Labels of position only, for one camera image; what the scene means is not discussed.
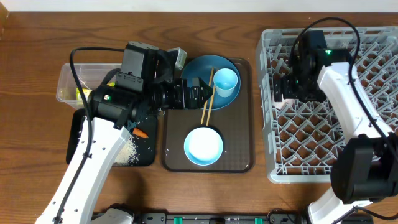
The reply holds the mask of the light blue plastic cup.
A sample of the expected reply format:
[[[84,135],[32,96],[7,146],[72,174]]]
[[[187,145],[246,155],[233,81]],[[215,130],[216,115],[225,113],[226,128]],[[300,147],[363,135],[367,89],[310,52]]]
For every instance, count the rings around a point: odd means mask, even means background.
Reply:
[[[213,83],[220,97],[227,98],[232,95],[236,88],[238,76],[233,70],[222,68],[214,74]]]

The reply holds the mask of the orange carrot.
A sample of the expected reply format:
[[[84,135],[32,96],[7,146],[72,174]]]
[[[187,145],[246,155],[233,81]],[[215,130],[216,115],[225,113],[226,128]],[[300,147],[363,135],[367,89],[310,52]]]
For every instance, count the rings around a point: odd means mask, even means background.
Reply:
[[[133,135],[138,136],[140,138],[148,138],[149,136],[139,128],[134,128],[132,131]]]

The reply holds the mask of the light blue bowl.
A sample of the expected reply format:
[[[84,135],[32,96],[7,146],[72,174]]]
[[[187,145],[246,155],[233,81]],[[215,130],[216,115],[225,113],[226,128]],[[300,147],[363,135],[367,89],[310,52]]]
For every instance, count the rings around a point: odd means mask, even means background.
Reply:
[[[221,157],[223,140],[217,131],[202,126],[187,134],[183,143],[183,150],[188,160],[193,164],[209,166]]]

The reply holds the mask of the pink plastic cup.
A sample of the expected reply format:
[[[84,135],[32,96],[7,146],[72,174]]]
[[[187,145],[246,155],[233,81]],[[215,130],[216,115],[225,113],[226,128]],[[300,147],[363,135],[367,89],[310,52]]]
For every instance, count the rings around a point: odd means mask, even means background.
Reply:
[[[295,99],[283,99],[281,102],[277,102],[275,100],[275,95],[272,95],[272,105],[281,110],[284,106],[292,106],[295,102]]]

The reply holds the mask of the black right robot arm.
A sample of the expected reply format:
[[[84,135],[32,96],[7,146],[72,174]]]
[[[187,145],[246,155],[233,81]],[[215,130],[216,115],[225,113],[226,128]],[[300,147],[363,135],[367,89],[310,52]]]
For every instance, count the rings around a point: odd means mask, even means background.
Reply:
[[[274,81],[274,106],[328,99],[346,141],[333,164],[331,187],[297,223],[340,223],[373,202],[397,195],[397,136],[370,102],[346,49],[300,41],[293,72]]]

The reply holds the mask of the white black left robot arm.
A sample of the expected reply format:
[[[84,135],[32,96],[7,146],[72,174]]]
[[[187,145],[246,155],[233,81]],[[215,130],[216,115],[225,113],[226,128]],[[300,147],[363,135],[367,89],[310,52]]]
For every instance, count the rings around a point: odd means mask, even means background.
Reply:
[[[74,63],[72,75],[81,94],[81,134],[67,171],[37,223],[89,223],[104,182],[136,125],[165,110],[201,108],[212,89],[194,78],[174,78],[184,67],[181,48],[167,51],[126,46],[121,68],[110,70],[99,86],[84,95]]]

